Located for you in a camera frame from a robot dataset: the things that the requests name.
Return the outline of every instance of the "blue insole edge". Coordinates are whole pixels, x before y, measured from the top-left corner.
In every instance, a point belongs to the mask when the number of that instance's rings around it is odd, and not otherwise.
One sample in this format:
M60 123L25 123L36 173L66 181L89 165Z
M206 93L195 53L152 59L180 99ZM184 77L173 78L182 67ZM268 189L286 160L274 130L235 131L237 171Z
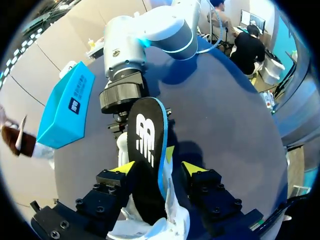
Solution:
M158 104L161 107L162 110L162 116L163 116L163 142L162 142L162 150L161 150L161 158L160 158L160 163L159 163L159 170L158 170L158 186L160 193L164 200L167 198L167 193L165 191L164 187L164 181L163 181L163 172L164 172L164 164L165 164L165 159L166 159L166 151L167 151L167 141L168 141L168 117L167 117L167 111L165 109L165 106L161 101L159 101L157 98L152 97L155 99Z

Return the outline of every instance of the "blue table surface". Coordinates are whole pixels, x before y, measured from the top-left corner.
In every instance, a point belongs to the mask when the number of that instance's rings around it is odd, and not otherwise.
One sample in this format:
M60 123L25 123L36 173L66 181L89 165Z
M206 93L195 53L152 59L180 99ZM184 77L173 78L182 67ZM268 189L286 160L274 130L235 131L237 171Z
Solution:
M199 39L199 49L209 47ZM287 199L287 161L280 135L262 98L250 81L222 52L177 61L158 48L146 49L144 75L150 95L172 109L175 124L169 143L175 144L172 173L178 199L191 215L189 239L207 238L193 218L194 209L180 186L178 169L187 161L215 169L222 183L242 199L242 212L258 209L267 218ZM99 93L106 85L104 59L88 66L95 74L86 117L85 137L55 152L59 200L75 209L102 169L117 167L116 141L101 113Z

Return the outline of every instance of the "blue box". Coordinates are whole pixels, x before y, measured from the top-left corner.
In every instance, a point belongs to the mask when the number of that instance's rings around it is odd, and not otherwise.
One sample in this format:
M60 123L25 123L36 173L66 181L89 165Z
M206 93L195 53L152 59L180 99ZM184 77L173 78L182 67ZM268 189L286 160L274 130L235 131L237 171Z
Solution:
M94 81L95 75L81 61L55 85L41 118L38 143L59 149L85 136Z

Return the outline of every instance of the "screw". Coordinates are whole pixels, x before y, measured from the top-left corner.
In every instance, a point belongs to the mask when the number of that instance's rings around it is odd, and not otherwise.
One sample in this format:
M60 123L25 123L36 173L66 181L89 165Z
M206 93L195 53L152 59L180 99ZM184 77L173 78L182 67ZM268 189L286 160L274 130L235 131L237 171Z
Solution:
M82 201L81 198L78 198L77 200L75 200L75 204L77 205L82 205L84 203L84 201Z
M50 237L52 239L59 239L60 238L60 233L56 230L53 230L51 233L50 233Z
M116 189L113 186L109 187L109 193L113 194L115 191Z
M95 211L97 213L103 213L105 211L105 208L103 206L98 206Z
M62 222L60 222L60 227L62 229L67 229L69 227L69 222L63 220Z
M202 189L201 189L201 190L202 190L202 192L203 192L203 193L207 193L207 192L209 192L208 188L207 188L207 187L205 187L205 186L204 186L204 187L202 187Z
M239 205L242 204L242 200L239 199L239 198L237 198L237 199L234 201L234 204L237 205L237 206L239 206Z
M94 185L93 185L93 188L94 188L94 189L100 188L100 184L99 184L99 183L94 184Z
M219 189L219 190L225 189L225 185L223 185L222 183L219 183L219 184L218 184L218 189Z
M213 213L214 215L218 215L218 214L220 213L220 207L216 206L216 207L213 209L212 213Z
M112 56L115 58L115 57L118 57L120 55L120 51L119 50L115 50L112 54Z

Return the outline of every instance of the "white label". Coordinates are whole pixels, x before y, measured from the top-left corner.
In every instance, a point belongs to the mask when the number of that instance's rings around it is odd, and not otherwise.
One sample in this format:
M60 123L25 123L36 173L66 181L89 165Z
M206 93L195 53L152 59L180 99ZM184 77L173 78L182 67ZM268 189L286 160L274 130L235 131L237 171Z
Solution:
M136 116L136 134L141 138L136 140L136 149L154 167L154 156L150 151L155 150L155 125L141 113Z

